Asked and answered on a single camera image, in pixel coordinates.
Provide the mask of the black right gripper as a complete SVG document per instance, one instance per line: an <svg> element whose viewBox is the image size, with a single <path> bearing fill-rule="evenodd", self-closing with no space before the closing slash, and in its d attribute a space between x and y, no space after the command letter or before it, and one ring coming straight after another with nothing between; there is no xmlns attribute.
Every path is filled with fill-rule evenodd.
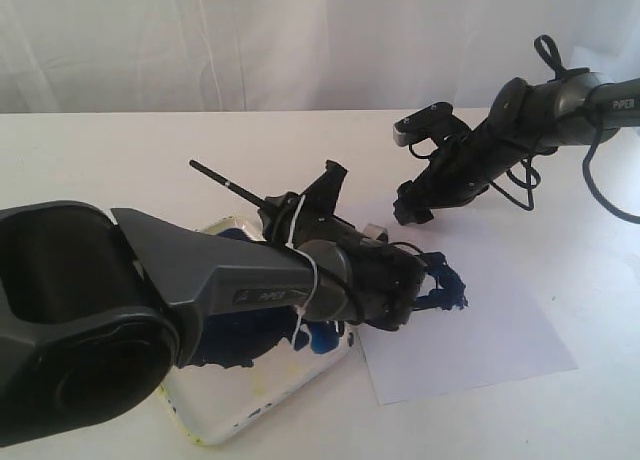
<svg viewBox="0 0 640 460"><path fill-rule="evenodd" d="M438 147L427 167L397 189L393 215L401 226L424 225L436 209L460 207L525 158L525 148L498 138L487 122Z"/></svg>

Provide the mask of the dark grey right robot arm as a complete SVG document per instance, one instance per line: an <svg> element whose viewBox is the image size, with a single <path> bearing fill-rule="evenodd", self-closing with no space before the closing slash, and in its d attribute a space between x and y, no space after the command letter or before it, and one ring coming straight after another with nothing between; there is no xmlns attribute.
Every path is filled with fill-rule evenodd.
<svg viewBox="0 0 640 460"><path fill-rule="evenodd" d="M638 80L607 83L587 69L537 86L511 79L474 128L454 115L451 104L434 103L394 125L400 147L424 140L435 145L424 157L426 168L398 187L394 216L402 225L426 223L438 209L469 204L502 175L532 191L540 182L535 157L585 146L591 160L620 129L638 124Z"/></svg>

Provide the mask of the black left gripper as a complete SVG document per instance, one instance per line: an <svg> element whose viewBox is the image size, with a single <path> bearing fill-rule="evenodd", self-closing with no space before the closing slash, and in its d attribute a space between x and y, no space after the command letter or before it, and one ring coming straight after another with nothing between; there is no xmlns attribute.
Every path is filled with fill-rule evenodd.
<svg viewBox="0 0 640 460"><path fill-rule="evenodd" d="M425 277L409 252L364 236L334 212L347 170L327 160L325 171L302 193L266 197L260 207L266 240L287 240L315 260L320 280L305 308L312 322L366 323L396 331L407 323Z"/></svg>

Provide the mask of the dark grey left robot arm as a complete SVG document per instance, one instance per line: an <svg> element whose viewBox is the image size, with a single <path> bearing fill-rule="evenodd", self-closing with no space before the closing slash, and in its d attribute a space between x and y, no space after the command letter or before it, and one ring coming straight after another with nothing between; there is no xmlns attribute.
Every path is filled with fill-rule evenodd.
<svg viewBox="0 0 640 460"><path fill-rule="evenodd" d="M143 402L197 353L213 316L286 308L307 322L404 325L424 263L339 218L339 163L252 203L257 240L132 208L56 200L1 212L1 443L93 426Z"/></svg>

